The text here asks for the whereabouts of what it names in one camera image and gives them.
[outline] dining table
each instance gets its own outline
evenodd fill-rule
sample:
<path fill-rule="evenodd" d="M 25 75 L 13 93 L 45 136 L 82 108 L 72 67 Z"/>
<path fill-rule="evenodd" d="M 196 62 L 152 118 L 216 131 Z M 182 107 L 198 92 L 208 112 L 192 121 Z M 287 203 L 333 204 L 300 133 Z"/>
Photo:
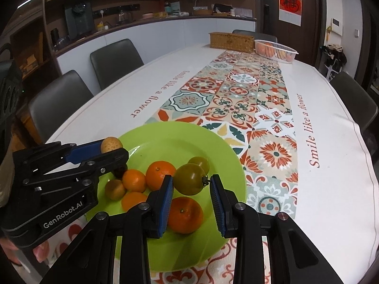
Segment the dining table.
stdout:
<path fill-rule="evenodd" d="M 289 214 L 345 284 L 359 282 L 379 243 L 378 181 L 359 126 L 314 67 L 197 44 L 120 78 L 48 142 L 83 144 L 165 121 L 223 138 L 244 170 L 246 203 Z M 230 239 L 196 266 L 151 272 L 152 283 L 232 283 L 235 253 Z"/>

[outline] white plastic basket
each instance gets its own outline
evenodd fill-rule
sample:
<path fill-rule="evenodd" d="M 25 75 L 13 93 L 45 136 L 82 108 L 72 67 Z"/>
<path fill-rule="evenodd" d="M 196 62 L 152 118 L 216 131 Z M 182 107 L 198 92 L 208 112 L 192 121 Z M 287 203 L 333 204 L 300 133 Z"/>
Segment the white plastic basket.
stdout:
<path fill-rule="evenodd" d="M 292 63 L 299 54 L 296 50 L 267 40 L 255 40 L 255 52 L 274 61 Z"/>

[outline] human hand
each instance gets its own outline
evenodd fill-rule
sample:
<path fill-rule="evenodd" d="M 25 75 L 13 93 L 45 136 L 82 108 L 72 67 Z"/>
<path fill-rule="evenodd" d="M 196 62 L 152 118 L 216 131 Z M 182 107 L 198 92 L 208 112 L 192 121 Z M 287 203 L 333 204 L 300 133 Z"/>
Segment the human hand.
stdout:
<path fill-rule="evenodd" d="M 3 248 L 4 253 L 8 257 L 8 259 L 14 264 L 20 265 L 20 261 L 13 252 L 18 250 L 14 243 L 7 238 L 0 238 L 0 245 Z M 39 263 L 47 259 L 47 256 L 49 255 L 49 250 L 50 246 L 47 240 L 33 249 L 33 253 Z"/>

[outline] green tomato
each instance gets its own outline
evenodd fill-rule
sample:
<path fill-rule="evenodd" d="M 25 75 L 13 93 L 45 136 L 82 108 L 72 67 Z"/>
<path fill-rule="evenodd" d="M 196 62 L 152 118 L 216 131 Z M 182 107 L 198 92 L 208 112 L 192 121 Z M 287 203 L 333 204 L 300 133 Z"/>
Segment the green tomato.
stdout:
<path fill-rule="evenodd" d="M 197 164 L 187 163 L 176 170 L 172 181 L 181 194 L 195 195 L 204 188 L 203 179 L 206 179 L 204 170 Z"/>
<path fill-rule="evenodd" d="M 205 175 L 207 175 L 209 172 L 209 162 L 203 157 L 193 157 L 188 161 L 188 163 L 194 163 L 200 166 L 203 169 Z"/>

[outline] wooden box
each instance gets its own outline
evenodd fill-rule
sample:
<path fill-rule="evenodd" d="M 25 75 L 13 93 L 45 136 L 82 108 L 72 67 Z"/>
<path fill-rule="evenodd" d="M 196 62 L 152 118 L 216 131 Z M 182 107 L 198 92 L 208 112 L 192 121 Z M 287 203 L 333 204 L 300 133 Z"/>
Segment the wooden box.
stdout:
<path fill-rule="evenodd" d="M 252 53 L 254 50 L 254 36 L 213 32 L 211 37 L 211 48 L 226 49 Z"/>

